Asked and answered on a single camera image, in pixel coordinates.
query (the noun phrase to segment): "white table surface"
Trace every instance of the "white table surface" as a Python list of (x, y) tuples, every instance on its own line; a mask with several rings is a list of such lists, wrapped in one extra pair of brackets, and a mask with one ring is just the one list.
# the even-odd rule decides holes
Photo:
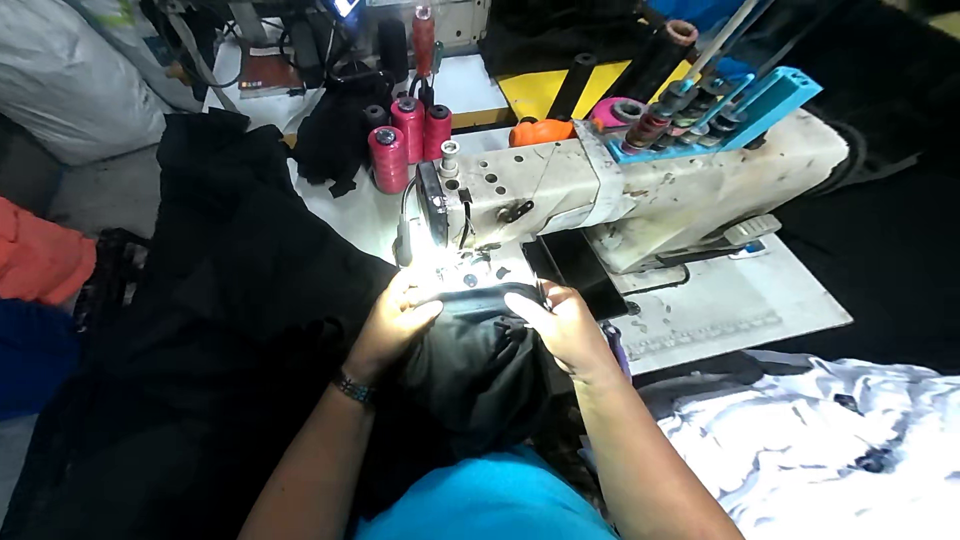
[[(232, 78), (239, 60), (236, 45), (225, 42), (213, 70), (218, 80)], [(451, 65), (471, 73), (477, 67), (476, 61), (471, 60), (455, 61)], [(454, 69), (444, 73), (446, 68), (445, 63), (441, 74), (452, 78)], [(483, 75), (485, 73), (477, 78), (489, 79)], [(461, 101), (469, 105), (456, 105), (457, 109), (450, 105), (452, 110), (488, 108), (496, 104), (495, 96), (487, 95), (486, 85), (458, 88), (456, 93)], [(484, 95), (471, 96), (474, 90)], [(322, 91), (311, 90), (301, 97), (239, 99), (236, 86), (227, 88), (226, 92), (238, 109), (251, 117), (252, 128), (276, 124), (285, 134), (297, 131), (301, 120), (322, 95)], [(448, 104), (459, 103), (444, 99)], [(207, 93), (204, 103), (204, 109), (208, 107), (220, 107), (212, 92)], [(460, 142), (463, 154), (477, 154), (507, 148), (508, 133), (509, 130), (492, 130), (453, 138)], [(300, 178), (293, 160), (288, 160), (288, 166), (297, 193), (313, 213), (360, 250), (393, 262), (399, 195), (379, 192), (367, 171), (361, 169), (354, 179), (357, 188), (334, 199), (326, 185), (310, 185)], [(623, 345), (631, 359), (633, 374), (757, 348), (764, 343), (852, 321), (779, 238), (771, 234), (763, 241), (767, 245), (764, 255), (693, 262), (687, 265), (688, 283), (626, 297), (640, 307), (640, 314), (618, 317), (612, 322), (623, 332)]]

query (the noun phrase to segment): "blue shirt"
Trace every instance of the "blue shirt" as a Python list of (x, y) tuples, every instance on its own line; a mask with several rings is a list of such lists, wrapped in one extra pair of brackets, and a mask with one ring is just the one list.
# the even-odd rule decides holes
[(355, 540), (612, 540), (600, 514), (525, 447), (438, 469)]

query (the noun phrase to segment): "hole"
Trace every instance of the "hole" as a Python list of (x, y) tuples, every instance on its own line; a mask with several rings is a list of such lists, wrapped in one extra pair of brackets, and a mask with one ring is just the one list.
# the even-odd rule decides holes
[(633, 103), (625, 103), (621, 105), (620, 110), (623, 110), (624, 112), (626, 112), (627, 114), (630, 114), (631, 116), (640, 116), (640, 107), (637, 107)]

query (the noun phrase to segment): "sewing machine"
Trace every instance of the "sewing machine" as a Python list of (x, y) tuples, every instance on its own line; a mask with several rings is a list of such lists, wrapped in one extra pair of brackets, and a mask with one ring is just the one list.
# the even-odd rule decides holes
[[(768, 212), (847, 156), (832, 128), (783, 103), (762, 107), (772, 115), (755, 110), (757, 123), (731, 137), (766, 133), (755, 150), (725, 144), (638, 160), (618, 155), (622, 134), (587, 121), (574, 121), (576, 138), (470, 156), (449, 141), (442, 160), (418, 167), (414, 264), (436, 269), (443, 290), (534, 283), (529, 248), (580, 230), (588, 249), (569, 247), (579, 249), (576, 263), (597, 259), (619, 296), (683, 283), (686, 263), (734, 254), (779, 229)], [(566, 249), (554, 242), (547, 258)]]

